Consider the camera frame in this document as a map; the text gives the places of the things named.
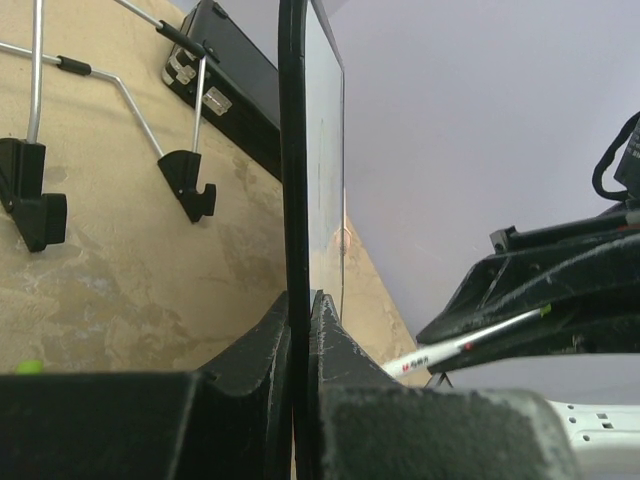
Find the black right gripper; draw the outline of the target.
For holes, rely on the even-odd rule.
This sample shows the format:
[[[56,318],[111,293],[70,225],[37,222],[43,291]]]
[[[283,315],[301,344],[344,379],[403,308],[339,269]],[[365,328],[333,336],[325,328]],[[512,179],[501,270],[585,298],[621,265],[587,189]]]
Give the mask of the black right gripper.
[[[494,252],[471,267],[442,312],[418,334],[421,344],[457,338],[546,305],[639,289],[639,200],[583,220],[490,234]],[[481,340],[429,368],[451,372],[514,358],[635,354],[639,311],[572,312]]]

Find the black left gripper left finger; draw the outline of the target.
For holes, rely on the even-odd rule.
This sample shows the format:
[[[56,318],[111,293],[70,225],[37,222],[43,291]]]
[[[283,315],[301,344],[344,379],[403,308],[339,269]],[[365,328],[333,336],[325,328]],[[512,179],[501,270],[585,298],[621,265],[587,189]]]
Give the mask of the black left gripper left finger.
[[[287,479],[288,299],[202,367],[5,375],[5,479]]]

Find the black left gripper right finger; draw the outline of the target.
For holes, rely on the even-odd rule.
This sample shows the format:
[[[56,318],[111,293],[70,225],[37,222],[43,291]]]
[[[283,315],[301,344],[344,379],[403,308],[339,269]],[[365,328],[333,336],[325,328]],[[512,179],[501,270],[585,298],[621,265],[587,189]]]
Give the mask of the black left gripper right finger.
[[[558,416],[524,390],[407,387],[316,297],[309,400],[316,479],[580,479]]]

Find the white green whiteboard marker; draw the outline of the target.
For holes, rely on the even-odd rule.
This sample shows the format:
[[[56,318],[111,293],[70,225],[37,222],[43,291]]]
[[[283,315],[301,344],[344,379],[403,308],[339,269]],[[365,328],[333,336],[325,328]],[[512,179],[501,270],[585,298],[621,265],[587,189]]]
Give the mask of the white green whiteboard marker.
[[[512,318],[481,330],[461,335],[452,340],[429,344],[382,365],[382,370],[392,378],[400,378],[413,373],[421,368],[434,366],[442,361],[459,356],[461,353],[471,351],[478,344],[510,332],[517,326],[526,324],[531,320],[544,318],[552,311],[552,306],[547,304],[538,309],[521,313]]]

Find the green marker cap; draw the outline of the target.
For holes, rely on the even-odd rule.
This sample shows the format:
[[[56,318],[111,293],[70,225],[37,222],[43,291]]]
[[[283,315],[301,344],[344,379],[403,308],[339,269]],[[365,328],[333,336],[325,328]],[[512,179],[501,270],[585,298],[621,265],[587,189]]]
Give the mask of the green marker cap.
[[[20,375],[39,374],[43,371],[44,365],[40,360],[26,360],[20,362],[15,369],[15,373]]]

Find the white whiteboard black frame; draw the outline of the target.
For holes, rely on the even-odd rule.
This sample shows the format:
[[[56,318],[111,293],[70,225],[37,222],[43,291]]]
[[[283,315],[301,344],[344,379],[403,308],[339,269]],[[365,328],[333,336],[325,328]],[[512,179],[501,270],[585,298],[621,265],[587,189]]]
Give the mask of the white whiteboard black frame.
[[[315,476],[315,302],[344,298],[345,73],[320,1],[282,1],[278,70],[295,469]]]

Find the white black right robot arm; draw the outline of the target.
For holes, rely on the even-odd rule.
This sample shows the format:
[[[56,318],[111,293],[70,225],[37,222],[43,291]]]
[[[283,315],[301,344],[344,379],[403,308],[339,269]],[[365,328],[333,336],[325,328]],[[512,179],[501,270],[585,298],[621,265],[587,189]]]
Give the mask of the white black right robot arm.
[[[612,202],[584,220],[490,236],[444,309],[417,335],[455,344],[435,373],[500,360],[639,351],[639,117],[630,117],[594,167]]]

